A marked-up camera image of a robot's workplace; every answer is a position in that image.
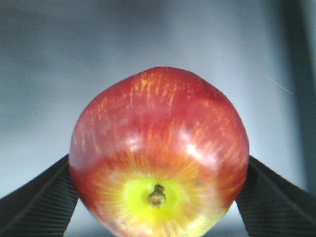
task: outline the apple skin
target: apple skin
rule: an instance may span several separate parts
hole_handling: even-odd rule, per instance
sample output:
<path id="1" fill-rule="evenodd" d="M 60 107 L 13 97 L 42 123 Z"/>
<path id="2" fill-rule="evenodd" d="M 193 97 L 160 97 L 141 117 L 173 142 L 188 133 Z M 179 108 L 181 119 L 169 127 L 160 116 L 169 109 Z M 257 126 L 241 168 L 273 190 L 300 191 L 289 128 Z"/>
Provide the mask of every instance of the apple skin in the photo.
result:
<path id="1" fill-rule="evenodd" d="M 70 174 L 79 197 L 118 237 L 198 237 L 227 212 L 248 167 L 231 102 L 199 76 L 157 67 L 101 92 L 75 126 Z M 165 188 L 165 206 L 146 201 Z"/>

